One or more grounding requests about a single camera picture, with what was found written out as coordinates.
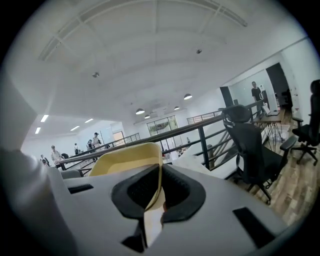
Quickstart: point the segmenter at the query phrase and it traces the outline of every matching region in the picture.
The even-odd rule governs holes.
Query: black slot
[[[248,208],[244,207],[236,209],[233,210],[233,213],[258,248],[267,245],[275,239],[275,236],[261,224],[261,222]]]
[[[69,190],[70,194],[75,194],[75,193],[90,190],[93,188],[94,187],[90,184],[84,184],[84,185],[80,185],[80,186],[68,187],[68,190]]]

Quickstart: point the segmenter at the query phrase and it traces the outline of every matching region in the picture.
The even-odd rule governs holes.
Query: white ceiling
[[[71,136],[77,135],[82,130],[89,128],[101,120],[92,120],[85,123],[90,118],[66,117],[66,116],[53,116],[40,122],[43,115],[38,115],[30,127],[26,139],[42,139],[52,138],[52,136]],[[70,131],[72,128],[79,126],[77,129]],[[37,127],[41,127],[40,132],[35,134]]]
[[[21,30],[5,67],[39,115],[139,122],[137,108],[170,113],[221,86],[213,82],[215,57],[235,35],[250,36],[266,2],[47,1]],[[186,93],[193,98],[183,100]]]

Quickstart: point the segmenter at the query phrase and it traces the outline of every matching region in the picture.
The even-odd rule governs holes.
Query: desk
[[[263,114],[262,118],[259,118],[257,116],[255,119],[253,119],[253,123],[254,124],[259,124],[259,128],[262,126],[262,128],[264,130],[264,134],[265,134],[267,139],[269,138],[270,134],[273,135],[273,130],[274,130],[274,136],[273,136],[273,139],[272,139],[273,151],[274,152],[276,151],[276,133],[277,132],[278,132],[278,134],[279,134],[279,136],[281,138],[281,142],[283,141],[281,121],[284,118],[284,115],[285,115],[285,110],[281,109],[279,111],[278,115],[266,116],[265,114]],[[267,133],[266,133],[266,130],[265,130],[266,127],[264,127],[263,124],[266,124],[266,127],[269,126],[269,130],[268,130]]]

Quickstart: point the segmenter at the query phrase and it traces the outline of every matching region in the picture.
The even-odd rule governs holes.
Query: wooden floor
[[[291,117],[291,112],[286,111],[282,120],[283,125],[290,125],[289,136],[292,135],[292,129],[297,127]],[[280,145],[281,143],[277,142],[276,152],[283,155]],[[268,143],[265,143],[265,147],[270,148]],[[319,152],[320,150],[317,150],[316,153],[318,159],[320,158]],[[269,207],[282,216],[288,225],[308,214],[320,187],[320,162],[313,166],[313,158],[305,154],[298,165],[297,159],[301,154],[302,152],[298,150],[289,153],[288,163],[282,169],[278,179],[268,189],[272,198]],[[239,181],[238,186],[245,190],[249,187],[243,181]],[[263,202],[267,201],[267,197],[258,186],[254,186],[250,193]]]

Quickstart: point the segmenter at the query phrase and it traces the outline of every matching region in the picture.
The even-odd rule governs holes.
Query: ceiling light
[[[99,73],[98,73],[98,72],[94,72],[94,73],[92,74],[92,76],[93,76],[94,78],[98,78],[98,77],[99,77]]]
[[[80,126],[78,125],[78,126],[72,128],[70,131],[72,132],[72,131],[74,131],[75,129],[77,129],[77,128],[79,128],[79,127],[80,127]]]
[[[141,115],[143,114],[145,111],[142,108],[138,108],[135,112],[136,115]]]
[[[190,98],[192,98],[192,95],[190,93],[187,93],[186,95],[184,95],[185,100],[188,100]]]
[[[44,121],[46,121],[47,120],[47,118],[48,118],[48,114],[45,114],[43,117],[42,117],[42,119],[41,119],[41,123],[43,123]]]
[[[40,129],[41,127],[38,127],[36,130],[35,130],[35,133],[34,134],[38,134],[40,132]]]

